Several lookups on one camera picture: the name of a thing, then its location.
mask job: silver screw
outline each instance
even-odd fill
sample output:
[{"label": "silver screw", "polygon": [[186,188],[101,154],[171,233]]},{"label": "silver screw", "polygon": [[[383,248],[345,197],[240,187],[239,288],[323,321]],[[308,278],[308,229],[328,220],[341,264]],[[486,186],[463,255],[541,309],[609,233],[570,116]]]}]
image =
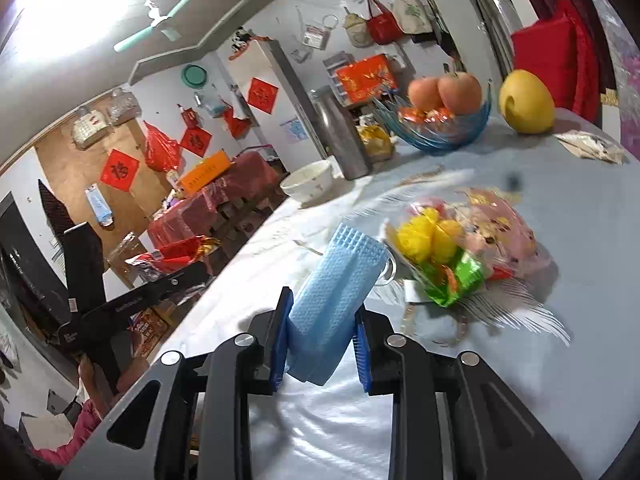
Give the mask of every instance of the silver screw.
[{"label": "silver screw", "polygon": [[396,348],[402,348],[406,345],[406,339],[403,335],[400,334],[392,334],[386,338],[386,342],[389,346],[395,346]]},{"label": "silver screw", "polygon": [[175,350],[169,350],[168,352],[165,352],[160,358],[160,362],[166,366],[175,365],[179,360],[180,354]]},{"label": "silver screw", "polygon": [[480,357],[475,352],[465,352],[460,360],[467,366],[476,366],[480,362]]},{"label": "silver screw", "polygon": [[236,343],[238,346],[249,346],[253,344],[253,342],[254,336],[252,336],[251,334],[239,334],[234,339],[234,343]]}]

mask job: white bowl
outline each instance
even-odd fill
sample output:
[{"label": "white bowl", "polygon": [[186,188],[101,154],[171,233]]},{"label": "white bowl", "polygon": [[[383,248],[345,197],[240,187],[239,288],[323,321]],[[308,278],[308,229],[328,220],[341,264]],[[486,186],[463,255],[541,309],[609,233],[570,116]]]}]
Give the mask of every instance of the white bowl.
[{"label": "white bowl", "polygon": [[320,198],[334,184],[331,162],[318,160],[291,173],[280,183],[280,189],[300,203]]}]

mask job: panda plush toy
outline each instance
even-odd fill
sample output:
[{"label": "panda plush toy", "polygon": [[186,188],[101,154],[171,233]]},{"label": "panda plush toy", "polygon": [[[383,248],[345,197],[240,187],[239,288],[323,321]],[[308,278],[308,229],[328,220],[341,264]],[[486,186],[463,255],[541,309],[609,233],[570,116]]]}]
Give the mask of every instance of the panda plush toy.
[{"label": "panda plush toy", "polygon": [[234,53],[242,52],[249,45],[251,38],[251,34],[244,30],[244,28],[238,27],[231,37],[231,49]]}]

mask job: refrigerator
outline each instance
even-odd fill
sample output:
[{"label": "refrigerator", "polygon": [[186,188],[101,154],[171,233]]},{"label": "refrigerator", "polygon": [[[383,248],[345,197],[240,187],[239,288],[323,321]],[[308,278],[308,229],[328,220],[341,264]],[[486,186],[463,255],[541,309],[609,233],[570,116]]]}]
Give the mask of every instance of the refrigerator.
[{"label": "refrigerator", "polygon": [[269,113],[254,106],[251,112],[258,123],[255,137],[273,146],[287,171],[326,158],[316,110],[279,42],[251,41],[239,57],[225,63],[247,102],[254,79],[258,85],[265,82],[277,88]]}]

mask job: surgical mask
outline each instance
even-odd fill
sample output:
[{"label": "surgical mask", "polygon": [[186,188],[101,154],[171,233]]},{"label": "surgical mask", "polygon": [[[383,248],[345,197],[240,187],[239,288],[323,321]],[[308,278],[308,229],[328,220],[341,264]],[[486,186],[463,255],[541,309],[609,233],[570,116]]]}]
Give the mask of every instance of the surgical mask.
[{"label": "surgical mask", "polygon": [[357,309],[389,259],[379,241],[346,224],[338,226],[289,314],[289,375],[326,383],[349,346]]}]

